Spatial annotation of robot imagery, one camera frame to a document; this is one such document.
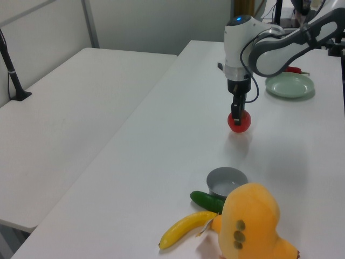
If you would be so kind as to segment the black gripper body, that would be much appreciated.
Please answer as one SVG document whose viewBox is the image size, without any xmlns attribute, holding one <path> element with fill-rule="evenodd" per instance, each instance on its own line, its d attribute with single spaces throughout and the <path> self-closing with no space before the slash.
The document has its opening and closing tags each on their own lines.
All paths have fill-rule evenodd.
<svg viewBox="0 0 345 259">
<path fill-rule="evenodd" d="M 227 89 L 233 95 L 233 103 L 242 105 L 242 96 L 251 90 L 251 79 L 242 81 L 227 80 Z"/>
</svg>

